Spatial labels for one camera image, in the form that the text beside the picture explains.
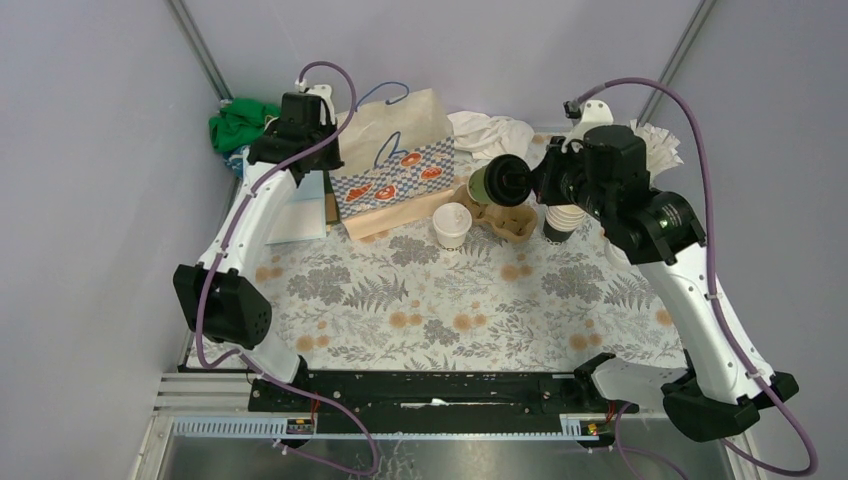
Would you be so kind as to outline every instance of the blue and white checkered pattern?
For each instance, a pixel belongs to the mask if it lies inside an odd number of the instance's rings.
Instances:
[[[345,219],[369,210],[396,205],[415,197],[444,190],[453,184],[454,139],[452,136],[417,148],[410,152],[412,153],[421,154],[421,160],[409,167],[400,164],[407,155],[395,154],[377,168],[359,175],[347,177],[331,175],[330,182],[333,185],[341,218]],[[423,180],[421,174],[430,167],[441,168],[441,175],[430,180]],[[364,195],[350,202],[346,201],[351,190],[368,184],[371,184],[371,188]],[[378,200],[375,197],[377,192],[391,185],[396,190],[393,198]]]

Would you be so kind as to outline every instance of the gray wall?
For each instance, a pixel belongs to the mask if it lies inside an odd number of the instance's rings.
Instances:
[[[838,0],[718,2],[673,82],[706,136],[719,277],[765,358],[801,386],[789,405],[821,453],[817,478],[848,469],[846,16]],[[685,119],[664,101],[652,123],[685,142],[687,165],[660,185],[703,205]],[[778,414],[754,432],[765,459],[805,465]]]
[[[0,477],[125,478],[231,174],[163,1],[0,4]]]
[[[364,93],[432,87],[448,111],[561,128],[562,102],[605,80],[658,78],[698,0],[187,0],[234,95],[278,102],[300,68],[331,60]],[[310,80],[343,82],[333,72]],[[396,95],[386,89],[383,95]],[[350,101],[341,89],[340,111]],[[603,97],[634,118],[648,92]]]

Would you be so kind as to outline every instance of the floral tablecloth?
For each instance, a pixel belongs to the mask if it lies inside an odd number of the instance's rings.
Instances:
[[[546,138],[528,153],[535,164]],[[456,183],[475,168],[457,153]],[[633,268],[614,269],[594,220],[568,242],[526,243],[474,226],[458,251],[439,247],[429,219],[353,241],[269,245],[251,280],[271,302],[279,335],[310,368],[571,371],[601,351],[681,366],[671,317]],[[207,357],[223,352],[206,341]],[[196,352],[186,365],[200,367]],[[242,368],[230,358],[221,367]]]

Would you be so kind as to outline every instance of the cardboard cup holder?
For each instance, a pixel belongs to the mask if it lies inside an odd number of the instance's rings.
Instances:
[[[465,206],[471,212],[471,221],[474,225],[486,224],[495,235],[510,243],[523,243],[529,240],[539,222],[536,210],[529,205],[501,207],[477,203],[468,194],[468,188],[465,185],[461,185],[454,192],[450,201]]]

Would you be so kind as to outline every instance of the green cloth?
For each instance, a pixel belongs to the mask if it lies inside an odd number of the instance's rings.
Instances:
[[[265,130],[265,122],[280,116],[280,108],[249,98],[234,98],[218,113],[209,119],[209,139],[216,152],[224,153],[253,143]]]

